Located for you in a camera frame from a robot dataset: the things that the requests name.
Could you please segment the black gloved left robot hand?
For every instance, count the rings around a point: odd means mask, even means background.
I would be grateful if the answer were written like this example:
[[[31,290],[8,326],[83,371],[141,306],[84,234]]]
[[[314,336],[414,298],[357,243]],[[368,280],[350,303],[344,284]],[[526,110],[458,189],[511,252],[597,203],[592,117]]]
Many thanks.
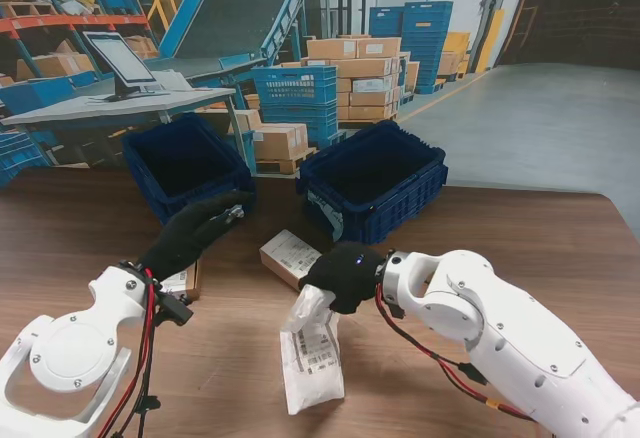
[[[158,282],[189,268],[234,226],[237,217],[232,216],[232,209],[246,210],[254,201],[254,193],[232,190],[187,205],[167,222],[136,266],[149,271]]]

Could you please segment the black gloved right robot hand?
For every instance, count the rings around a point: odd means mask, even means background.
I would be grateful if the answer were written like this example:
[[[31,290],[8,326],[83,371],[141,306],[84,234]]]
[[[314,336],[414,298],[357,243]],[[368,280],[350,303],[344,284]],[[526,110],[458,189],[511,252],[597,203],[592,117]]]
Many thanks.
[[[299,280],[299,289],[311,285],[329,291],[335,295],[331,310],[354,314],[363,301],[375,296],[385,263],[385,257],[361,243],[338,243],[315,261]]]

